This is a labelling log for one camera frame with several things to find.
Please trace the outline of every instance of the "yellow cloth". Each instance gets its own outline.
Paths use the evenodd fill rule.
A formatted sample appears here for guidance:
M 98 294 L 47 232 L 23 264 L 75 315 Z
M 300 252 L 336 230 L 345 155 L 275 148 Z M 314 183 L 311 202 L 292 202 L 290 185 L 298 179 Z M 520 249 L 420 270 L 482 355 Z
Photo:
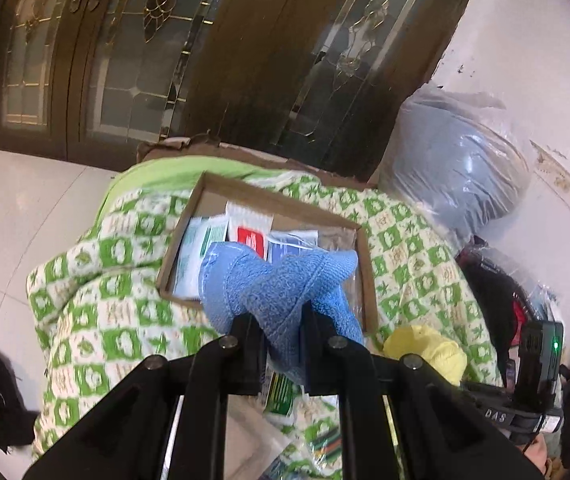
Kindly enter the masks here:
M 383 352 L 392 359 L 418 354 L 454 386 L 460 385 L 467 366 L 467 356 L 458 343 L 424 325 L 397 328 L 385 341 Z

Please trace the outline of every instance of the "patterned quilt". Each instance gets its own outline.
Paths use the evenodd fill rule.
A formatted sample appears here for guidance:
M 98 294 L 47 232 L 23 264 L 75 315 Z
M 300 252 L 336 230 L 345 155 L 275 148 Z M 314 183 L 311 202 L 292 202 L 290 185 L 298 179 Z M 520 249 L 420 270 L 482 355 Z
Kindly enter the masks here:
M 370 347 L 382 349 L 397 326 L 427 324 L 465 351 L 467 379 L 498 384 L 496 354 L 478 305 L 449 248 L 420 215 L 377 190 L 324 187 L 298 171 L 246 182 L 363 225 L 379 306 L 379 330 L 369 337 Z M 202 312 L 162 300 L 155 287 L 190 193 L 123 194 L 76 245 L 29 274 L 27 295 L 47 363 L 35 456 L 145 356 L 183 357 L 219 336 Z M 292 441 L 283 463 L 310 476 L 340 478 L 338 424 L 331 400 L 299 393 L 294 423 L 281 427 Z

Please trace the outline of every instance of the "blue cloth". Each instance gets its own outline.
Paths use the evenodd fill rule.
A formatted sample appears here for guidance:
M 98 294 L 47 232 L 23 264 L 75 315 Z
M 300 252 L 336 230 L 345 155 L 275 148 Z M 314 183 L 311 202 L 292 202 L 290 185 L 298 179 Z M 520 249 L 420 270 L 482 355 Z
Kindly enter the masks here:
M 199 293 L 209 322 L 229 332 L 235 316 L 250 312 L 270 343 L 277 369 L 301 383 L 299 327 L 303 305 L 334 321 L 336 332 L 363 344 L 341 283 L 356 269 L 354 251 L 305 251 L 272 265 L 237 242 L 209 246 L 201 264 Z

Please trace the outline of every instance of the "green fabric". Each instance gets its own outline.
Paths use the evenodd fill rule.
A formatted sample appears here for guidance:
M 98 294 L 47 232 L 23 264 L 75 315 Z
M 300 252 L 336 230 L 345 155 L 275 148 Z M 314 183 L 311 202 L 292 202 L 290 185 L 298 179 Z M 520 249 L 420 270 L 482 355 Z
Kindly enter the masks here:
M 324 187 L 287 171 L 246 182 L 311 203 L 364 226 L 379 308 L 381 350 L 397 326 L 431 326 L 465 352 L 465 378 L 497 384 L 497 359 L 474 297 L 449 248 L 422 216 L 377 190 Z M 43 454 L 145 356 L 169 360 L 217 337 L 202 311 L 162 300 L 159 266 L 190 189 L 130 189 L 69 251 L 37 267 L 27 294 L 47 363 L 35 455 Z M 291 468 L 340 478 L 339 413 L 331 402 L 298 396 Z
M 196 186 L 201 173 L 211 171 L 228 178 L 261 178 L 280 174 L 283 170 L 264 170 L 244 162 L 215 156 L 174 156 L 137 164 L 114 177 L 98 210 L 99 221 L 110 206 L 130 189 L 182 190 Z

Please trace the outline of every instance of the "cardboard box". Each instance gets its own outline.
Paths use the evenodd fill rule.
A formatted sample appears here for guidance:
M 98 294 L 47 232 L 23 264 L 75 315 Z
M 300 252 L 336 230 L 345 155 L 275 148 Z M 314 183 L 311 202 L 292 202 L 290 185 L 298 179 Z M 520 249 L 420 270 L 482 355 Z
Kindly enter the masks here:
M 362 305 L 362 316 L 359 321 L 364 333 L 376 332 L 379 315 L 374 276 L 369 257 L 367 234 L 360 224 L 280 193 L 250 186 L 241 180 L 225 178 L 214 173 L 203 173 L 201 175 L 176 225 L 156 280 L 156 288 L 158 288 L 161 298 L 189 308 L 200 309 L 203 307 L 198 300 L 184 300 L 172 295 L 176 257 L 190 218 L 223 214 L 227 201 L 273 215 L 271 228 L 274 231 L 316 228 L 322 230 L 323 227 L 353 230 L 356 240 L 353 249 L 359 257 L 357 281 L 360 282 Z

